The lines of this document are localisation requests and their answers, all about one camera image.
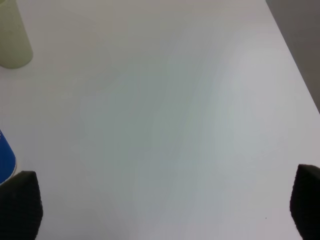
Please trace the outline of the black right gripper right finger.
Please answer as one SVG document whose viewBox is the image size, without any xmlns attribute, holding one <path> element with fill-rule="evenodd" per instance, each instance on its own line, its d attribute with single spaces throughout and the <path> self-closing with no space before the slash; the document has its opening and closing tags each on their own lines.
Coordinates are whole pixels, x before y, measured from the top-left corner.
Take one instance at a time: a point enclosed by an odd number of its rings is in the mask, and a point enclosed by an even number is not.
<svg viewBox="0 0 320 240">
<path fill-rule="evenodd" d="M 291 217 L 303 240 L 320 238 L 320 169 L 298 165 L 289 203 Z"/>
</svg>

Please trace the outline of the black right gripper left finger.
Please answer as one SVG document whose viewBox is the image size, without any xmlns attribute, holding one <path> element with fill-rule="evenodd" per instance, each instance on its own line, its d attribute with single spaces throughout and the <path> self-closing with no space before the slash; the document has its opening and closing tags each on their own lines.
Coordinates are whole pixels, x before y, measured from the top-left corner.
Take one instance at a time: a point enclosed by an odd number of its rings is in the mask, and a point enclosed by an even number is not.
<svg viewBox="0 0 320 240">
<path fill-rule="evenodd" d="M 37 174 L 21 171 L 0 185 L 0 238 L 36 239 L 43 218 Z"/>
</svg>

